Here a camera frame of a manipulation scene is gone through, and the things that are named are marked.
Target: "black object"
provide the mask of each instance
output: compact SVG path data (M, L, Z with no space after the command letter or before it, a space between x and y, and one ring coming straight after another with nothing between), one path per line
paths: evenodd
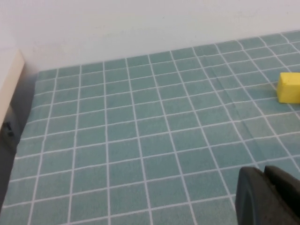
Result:
M239 225L300 225L300 181L275 166L242 167L235 208Z

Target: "white grid line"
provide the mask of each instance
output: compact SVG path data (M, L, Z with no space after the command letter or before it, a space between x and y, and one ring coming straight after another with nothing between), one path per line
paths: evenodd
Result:
M291 135L291 134L300 134L300 131L289 132L289 133L286 133L286 134L280 134L278 136L281 137L281 136L286 136L286 135ZM273 138L273 137L276 137L276 136L271 135L271 136L264 136L264 137L254 137L254 138L250 138L250 139L245 139L244 141L249 142L249 141L253 141L253 140L268 139L268 138ZM137 140L137 138L122 139L122 140L118 140L117 142L123 142L123 141L128 141L128 140ZM227 142L227 143L222 143L222 144L211 145L211 147L217 147L217 146L223 146L223 145L229 145L229 144L235 144L235 143L242 143L242 142L241 141ZM106 144L106 143L103 142L103 143L97 143L97 144L93 144L93 145L85 145L85 146L76 147L75 149L89 147L89 146L100 146L100 145L104 145L104 144ZM192 151L192 150L196 150L196 149L205 149L205 148L207 148L207 146L200 147L200 148L195 148L195 149L181 150L179 152ZM51 153L57 153L57 152L62 152L62 151L68 151L68 150L72 150L72 149L73 148L60 149L60 150L52 150L52 151L43 152L42 154L51 154ZM22 156L22 157L15 157L15 160L19 160L19 159L23 159L23 158L35 157L35 156L39 156L40 154L41 153L32 154L32 155L26 155L26 156ZM150 157L162 156L162 155L167 155L167 154L170 154L170 153L163 153L163 154L157 154L157 155L151 155L151 156L144 156L143 158L150 158ZM123 161L126 161L126 160L120 160L120 161L116 161L116 162L111 162L110 164L115 164L115 163L123 162ZM78 167L78 168L75 168L75 170L78 170L78 169L81 169L81 168L88 168L88 167L91 167L91 166Z
M71 221L71 209L72 209L72 193L73 193L73 184L74 184L74 168L75 168L75 157L76 157L76 142L77 142L77 130L78 130L78 117L79 117L79 98L80 98L80 86L81 86L81 72L82 67L79 67L79 89L78 89L78 97L77 97L77 110L76 110L76 122L75 122L75 134L74 134L74 147L73 147L73 156L72 156L72 171L71 171L71 182L70 182L70 198L69 198L69 209L67 215L67 222Z
M244 87L254 87L254 86L261 86L261 85L266 85L266 84L269 84L270 82L266 82L266 83L260 83L260 84L253 84L253 85L246 85ZM177 84L171 84L171 85L167 85L167 86L179 86L179 85L182 85L181 83L177 83ZM238 90L238 89L242 89L242 87L237 87L237 88L227 88L227 89L223 89L223 90L216 90L216 91L209 91L209 92L204 92L204 93L199 93L199 94L193 94L193 95L187 95L187 96L180 96L180 97L173 97L173 98L167 98L167 99L162 99L162 101L168 101L168 100L174 100L174 99L180 99L180 98L187 98L188 96L190 97L194 97L194 96L200 96L200 95L206 95L206 94L211 94L211 93L215 93L215 92L224 92L224 91L227 91L227 90ZM91 99L91 98L103 98L104 96L96 96L96 97L89 97L89 98L85 98L85 99ZM137 103L135 105L143 105L143 104L147 104L147 103L154 103L154 102L159 102L158 100L156 101L150 101L150 102L144 102L144 103ZM113 109L119 109L119 108L126 108L126 107L130 107L131 105L123 105L123 106L118 106L118 107L113 107L113 108L108 108L108 110L113 110ZM104 111L104 109L100 109L100 110L93 110L93 111L88 111L88 112L79 112L78 114L88 114L88 113L95 113L95 112L99 112L99 111ZM51 119L56 119L56 118L62 118L62 117L68 117L68 116L74 116L76 114L69 114L69 115L62 115L62 116L54 116L54 117L51 117ZM36 119L36 120L32 120L32 121L29 121L27 122L27 124L31 124L31 123L35 123L37 121L43 121L43 120L46 120L47 118L43 118L43 119Z
M215 45L215 46L216 46L216 48L217 48L217 51L220 53L221 57L223 58L223 60L224 60L225 62L227 62L226 59L225 59L225 57L221 54L219 47L218 47L217 45ZM230 68L230 66L228 66L228 67L229 67L229 70L232 72L232 74L234 74L234 71ZM243 87L242 83L241 83L239 80L237 80L237 82L239 83L239 85L240 85L241 87ZM253 162L253 163L255 164L255 166L258 168L257 162L255 161L253 155L251 154L251 151L250 151L249 147L246 145L246 143L245 143L244 139L242 138L242 136L241 136L239 130L237 129L237 127L236 127L236 125L235 125L235 123L234 123L234 120L232 119L230 113L228 112L228 109L227 109L225 106L224 106L224 108L225 108L225 110L226 110L226 113L227 113L228 117L230 118L230 121L232 122L232 125L233 125L233 128L234 128L235 132L237 133L237 135L239 136L239 139L242 141L243 145L245 146L245 148L246 148L246 150L247 150L247 152L248 152L248 154L249 154L249 156L250 156L252 162Z
M125 63L126 63L126 67L127 67L128 79L130 80L127 59L125 59ZM145 187L145 192L146 192L147 206L148 206L148 210L149 210L148 213L149 213L149 218L150 218L150 225L153 225L150 197L149 197L148 184L147 184L147 178L146 178L146 172L145 172L145 166L144 166L144 160L143 160L143 152L142 152L142 147L141 147L141 140L140 140L139 130L138 130L138 126L137 126L137 119L136 119L136 113L135 113L135 103L134 103L133 92L132 92L132 87L131 87L131 82L130 81L129 81L129 88L130 88L131 103L132 103L132 107L133 107L133 117L134 117L134 122L135 122L135 131L136 131L137 143L138 143L138 147L139 147L140 161L141 161L141 165L142 165L142 177L143 177L144 187Z
M103 83L104 83L104 117L105 117L105 154L106 154L106 186L107 186L107 223L111 224L111 198L109 180L109 156L108 156L108 133L107 133L107 105L106 105L106 84L105 84L105 64L103 63Z
M56 79L54 80L54 89L56 89ZM50 122L50 115L51 115L51 110L52 110L52 106L53 106L53 101L54 101L54 92L52 94L50 111L49 111L48 120L47 120L47 124L46 124L46 128L45 128L45 134L44 134L44 139L43 139L43 142L42 142L41 153L44 152L44 148L45 148L45 140L46 140L46 137L47 137L47 132L48 132L48 127L49 127L49 122ZM39 178L39 174L40 174L41 167L42 167L42 161L43 161L43 154L40 154L39 164L38 164L38 168L37 168L37 177L36 177L36 182L35 182L34 189L33 189L32 201L34 201L36 199L37 188L38 188L38 178ZM34 207L34 202L32 202L31 206L30 206L30 212L29 212L27 225L31 224L33 207Z
M298 158L298 157L300 157L300 154L293 156L293 158ZM290 157L286 156L286 157L266 159L266 160L259 161L258 163L263 164L263 163L267 163L267 162L280 161L280 160L284 160L284 159L290 159ZM140 158L133 158L130 161L137 161L137 160L140 160ZM94 166L90 166L90 167L98 167L98 166L105 166L105 165L106 164L99 164L99 165L94 165ZM248 164L232 165L232 166L222 167L219 170L225 171L225 170L229 170L229 169L240 168L242 166L252 166L252 165L254 165L254 164L253 163L248 163ZM67 173L67 172L70 172L70 171L72 171L72 170L65 170L65 171L59 171L59 172L54 172L54 173L49 173L49 174L42 174L40 176L48 176L48 175L53 175L53 174L58 174L58 173ZM185 174L183 174L183 176L186 177L186 176L191 176L191 175L217 172L217 171L218 171L218 169L215 168L215 169L203 170L203 171L198 171L198 172L185 173ZM35 177L37 177L37 176L27 177L27 179L32 179L32 178L35 178ZM150 179L150 180L146 180L146 181L137 181L137 182L132 182L132 183L126 183L126 184L111 186L110 189L120 188L120 187L127 187L127 186L131 186L131 185L136 185L136 184L144 184L145 182L148 183L148 182L154 182L154 181L159 181L159 180L167 180L167 179L173 179L173 178L180 178L180 177L181 177L181 175L179 174L179 175L173 175L173 176L168 176L168 177ZM28 203L36 203L36 202L42 202L42 201L46 201L46 200L58 199L58 198L66 197L66 196L69 197L71 195L87 194L87 193L103 191L103 190L107 190L107 189L108 189L107 187L104 187L104 188L92 189L92 190L87 190L87 191L75 192L75 193L68 194L68 195L59 195L59 196L54 196L54 197L49 197L49 198L36 199L34 201L19 202L19 203L14 203L14 204L11 204L11 205L3 205L3 208L10 208L10 207L14 207L14 206L17 206L17 205L23 205L23 204L28 204Z
M154 74L153 67L152 67L151 63L150 63L150 67L151 67L152 74ZM162 98L160 96L160 92L159 92L159 89L158 89L158 84L157 84L157 81L156 81L156 77L155 76L153 76L153 77L154 77L155 86L157 87L158 98L159 98L159 101L160 101L161 108L163 110L163 115L164 115L165 122L166 122L166 125L167 125L168 134L169 134L171 144L172 144L172 148L173 148L173 151L174 151L174 154L175 154L175 159L176 159L176 163L177 163L178 170L179 170L179 173L180 173L181 182L182 182L182 185L183 185L183 188L184 188L184 191L185 191L185 195L186 195L187 202L188 202L188 205L189 205L189 208L190 208L190 211L191 211L193 222L194 222L194 225L198 225L196 217L195 217L195 213L194 213L194 210L193 210L193 207L192 207L192 203L191 203L191 200L190 200L190 197L189 197L188 188L187 188L187 185L186 185L185 180L184 180L182 168L181 168L181 165L180 165L180 162L179 162L179 158L178 158L178 155L177 155L177 151L176 151L176 148L175 148L173 137L172 137L172 134L171 134L171 129L170 129L170 126L169 126L169 122L168 122L168 119L167 119L167 116L166 116L166 113L165 113L163 101L162 101Z
M228 104L224 104L224 105L232 105L232 104L237 104L237 103L243 103L243 102L228 103ZM202 110L206 110L206 109L211 109L211 108L218 108L218 107L222 107L222 106L218 105L218 106L214 106L214 107L210 107L210 108L205 108L205 109L200 109L200 110L195 110L195 111L198 112L198 111L202 111ZM186 114L186 113L192 113L192 112L193 111L180 112L180 113L177 113L176 115ZM251 118L243 119L243 121L255 120L255 119L259 119L259 118L267 118L267 117L277 116L277 115L286 115L286 114L294 114L294 111L291 111L291 112L281 112L281 113L269 114L269 115L263 115L262 114L261 116L256 116L256 117L251 117ZM147 119L154 119L154 118L161 118L161 117L163 117L163 116L154 116L154 117L149 117L149 118L145 118L145 119L139 119L137 121L147 120ZM125 123L125 124L126 123L133 123L133 122L134 122L134 120L128 120L128 121L125 121L125 122L118 122L118 123L114 123L114 124L109 124L108 126L111 126L111 125L113 126L113 125L118 125L118 124L123 124L123 123ZM218 126L218 125L223 125L223 124L228 124L228 123L231 123L231 122L227 121L227 122L220 122L220 123L208 124L208 125L203 125L202 127L204 127L204 128L206 128L206 127L213 127L213 126ZM86 130L86 129L90 129L90 128L91 129L101 128L101 127L104 127L104 126L105 125L100 125L100 126L94 126L94 127L89 127L89 128L81 128L81 129L78 129L78 130ZM180 131L187 131L187 130L194 130L194 129L196 129L196 127L190 127L190 128L185 128L185 129L179 129L179 130L172 130L171 133L176 133L176 132L180 132ZM75 130L61 131L61 132L49 134L47 136L65 134L65 133L70 133L70 132L74 132L74 131ZM167 134L167 132L153 133L153 134L150 134L150 135L142 135L140 137L151 137L151 136L162 135L162 134ZM30 140L30 139L39 138L39 137L43 137L43 135L41 135L41 136L34 136L34 137L28 137L28 138L23 138L21 140L26 141L26 140ZM115 142L121 142L121 141L132 140L132 139L136 139L136 137L126 138L126 139L119 139L119 140L108 141L108 142L109 143L115 143ZM98 145L98 144L99 143L92 144L92 145L77 146L77 148L81 148L81 147L84 147L84 146L93 146L93 145Z
M260 70L260 68L257 66L257 64L256 64L253 60L252 60L252 63L253 63L253 64L255 65L255 67L263 74L263 72ZM248 93L247 89L244 88L244 87L243 87L243 89L244 89L244 91L246 92L246 94L248 95L248 97L252 100L253 104L254 104L255 107L258 109L258 111L263 115L264 120L266 121L268 127L270 128L270 130L272 131L272 133L274 134L274 136L276 137L276 139L278 140L278 142L281 144L281 146L284 148L284 150L286 151L286 153L288 154L288 156L289 156L290 159L292 160L292 162L293 162L293 164L295 165L295 167L296 167L296 168L298 169L298 171L300 172L299 166L298 166L297 163L295 162L294 158L291 156L289 150L285 147L285 145L282 143L282 141L280 140L280 138L279 138L278 135L276 134L275 130L273 129L273 127L272 127L271 124L269 123L269 121L268 121L266 115L264 115L264 113L261 111L261 109L257 106L256 102L253 100L253 98L251 97L251 95Z
M224 105L224 102L222 101L222 99L221 99L221 97L219 96L219 94L216 92L216 89L215 89L215 87L213 86L212 82L211 82L210 80L209 80L209 82L210 82L210 85L212 86L213 90L215 91L216 96L217 96L217 98L219 99L221 105L222 105L223 108L226 110L226 113L227 113L228 117L231 119L230 114L229 114L227 108L226 108L225 105ZM207 137L206 137L206 134L205 134L205 132L204 132L203 126L201 125L201 123L200 123L198 117L197 117L197 121L198 121L198 123L199 123L199 126L201 127L201 131L202 131L202 133L203 133L203 136L204 136L204 139L205 139L205 141L206 141L206 144L207 144L207 145L210 145L210 143L209 143L209 141L208 141L208 139L207 139ZM214 163L215 163L215 165L216 165L216 167L217 167L217 169L218 169L218 173L219 173L219 175L220 175L220 177L221 177L223 186L224 186L224 188L225 188L225 190L226 190L226 192L227 192L227 195L229 196L229 195L230 195L230 191L229 191L228 186L227 186L227 184L226 184L226 182L225 182L225 179L224 179L224 177L223 177L223 175L222 175L222 173L221 173L221 171L220 171L218 162L217 162L217 160L216 160L216 158L215 158L215 156L214 156L214 154L213 154L213 151L212 151L211 147L209 147L209 150L210 150L210 154L211 154L211 156L212 156L212 158L213 158L213 160L214 160ZM233 210L235 210L235 205L234 205L234 202L233 202L232 198L229 198L229 199L230 199L230 202L231 202L231 204L232 204Z
M295 41L295 42L289 42L289 40L284 36L284 38L287 40L287 43L283 43L283 44L275 44L275 45L266 45L266 47L273 47L273 46L280 46L280 45L286 45L286 44L295 44L295 43L300 43L300 41ZM263 47L256 47L256 48L249 48L247 49L248 50L253 50L253 49L261 49L261 48L265 48L265 46ZM226 52L226 53L222 53L222 54L230 54L230 53L237 53L237 52L243 52L243 50L238 50L238 51L233 51L233 52ZM216 56L216 55L219 55L219 54L213 54L213 55L201 55L201 56L198 56L196 55L197 57L206 57L206 56ZM163 62L154 62L152 64L159 64L159 63L164 63L164 62L171 62L172 60L168 60L168 61L163 61ZM131 66L131 67L128 67L128 68L135 68L135 67L142 67L142 66L146 66L146 65L150 65L150 63L147 63L147 64L143 64L143 65L138 65L138 66ZM125 69L124 68L118 68L118 69L108 69L106 71L111 71L111 70L121 70L121 69ZM89 73L84 73L82 75L88 75L88 74L93 74L93 73L103 73L105 70L99 70L99 71L94 71L94 72L89 72ZM50 78L50 79L43 79L43 80L37 80L37 82L42 82L42 81L48 81L48 80L53 80L54 78Z

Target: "yellow block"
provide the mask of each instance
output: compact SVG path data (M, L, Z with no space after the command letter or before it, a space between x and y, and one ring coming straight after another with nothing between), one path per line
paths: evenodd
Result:
M300 103L300 73L280 73L277 97L281 103Z

